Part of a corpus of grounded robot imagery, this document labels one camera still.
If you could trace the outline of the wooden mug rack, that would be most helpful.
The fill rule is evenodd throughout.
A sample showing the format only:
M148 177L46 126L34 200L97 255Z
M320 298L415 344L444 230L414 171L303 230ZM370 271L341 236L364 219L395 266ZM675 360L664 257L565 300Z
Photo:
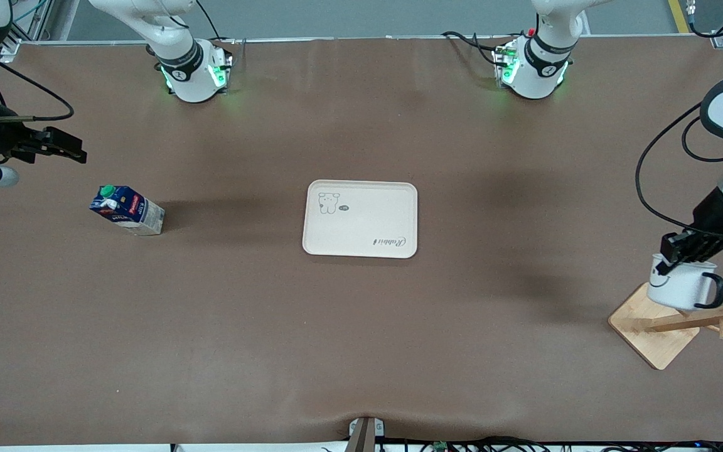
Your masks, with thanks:
M609 326L653 369L666 369L703 330L723 340L723 305L677 311L652 301L648 283L638 286L610 315Z

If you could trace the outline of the white mug with black handle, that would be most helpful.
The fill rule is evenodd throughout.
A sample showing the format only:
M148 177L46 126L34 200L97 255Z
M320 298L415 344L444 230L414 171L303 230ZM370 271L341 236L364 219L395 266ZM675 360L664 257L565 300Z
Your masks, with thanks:
M646 295L654 303L678 311L703 311L723 305L723 277L711 262L671 266L661 254L652 255Z

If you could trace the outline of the white tray with bear print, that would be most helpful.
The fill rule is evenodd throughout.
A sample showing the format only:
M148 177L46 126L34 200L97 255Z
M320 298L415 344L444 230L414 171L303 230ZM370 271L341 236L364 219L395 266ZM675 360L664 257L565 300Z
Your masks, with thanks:
M418 213L410 183L315 180L302 248L313 256L410 259L418 251Z

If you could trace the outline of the metal table clamp bracket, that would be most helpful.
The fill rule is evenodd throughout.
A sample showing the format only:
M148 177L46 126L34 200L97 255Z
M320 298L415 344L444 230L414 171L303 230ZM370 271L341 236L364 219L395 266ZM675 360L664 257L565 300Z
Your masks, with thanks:
M385 424L376 417L358 417L349 424L345 452L385 452Z

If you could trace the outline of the blue and white milk carton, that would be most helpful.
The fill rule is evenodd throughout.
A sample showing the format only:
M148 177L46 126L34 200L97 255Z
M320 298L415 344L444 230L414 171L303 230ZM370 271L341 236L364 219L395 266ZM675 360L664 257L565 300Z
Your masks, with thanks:
M164 209L126 185L101 186L89 209L133 235L163 233Z

